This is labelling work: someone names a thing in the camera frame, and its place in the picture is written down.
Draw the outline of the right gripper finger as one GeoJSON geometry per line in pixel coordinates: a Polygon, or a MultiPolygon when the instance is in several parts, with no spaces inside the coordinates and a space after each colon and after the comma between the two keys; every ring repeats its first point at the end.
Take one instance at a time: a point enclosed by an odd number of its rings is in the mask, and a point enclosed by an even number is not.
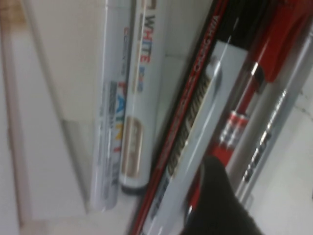
{"type": "Polygon", "coordinates": [[[208,156],[203,165],[204,179],[197,207],[181,234],[261,235],[261,229],[236,198],[222,162],[208,156]]]}

